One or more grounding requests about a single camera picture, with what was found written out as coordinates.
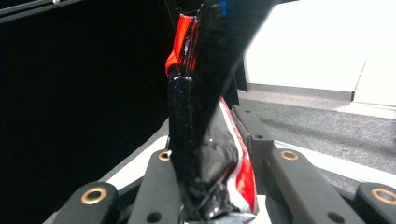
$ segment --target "black wall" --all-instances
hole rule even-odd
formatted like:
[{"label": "black wall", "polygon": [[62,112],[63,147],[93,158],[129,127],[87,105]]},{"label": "black wall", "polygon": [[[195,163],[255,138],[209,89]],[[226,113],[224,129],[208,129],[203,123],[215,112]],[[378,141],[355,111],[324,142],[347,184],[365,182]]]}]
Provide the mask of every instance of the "black wall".
[{"label": "black wall", "polygon": [[167,117],[156,1],[84,1],[0,24],[0,223],[41,223]]}]

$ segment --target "white wall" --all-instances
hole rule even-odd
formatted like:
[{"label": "white wall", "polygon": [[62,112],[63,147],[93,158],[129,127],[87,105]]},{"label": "white wall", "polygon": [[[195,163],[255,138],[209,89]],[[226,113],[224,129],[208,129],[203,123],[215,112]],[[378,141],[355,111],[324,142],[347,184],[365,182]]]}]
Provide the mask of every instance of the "white wall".
[{"label": "white wall", "polygon": [[395,55],[396,1],[301,0],[276,6],[257,33],[247,82],[354,91],[369,58]]}]

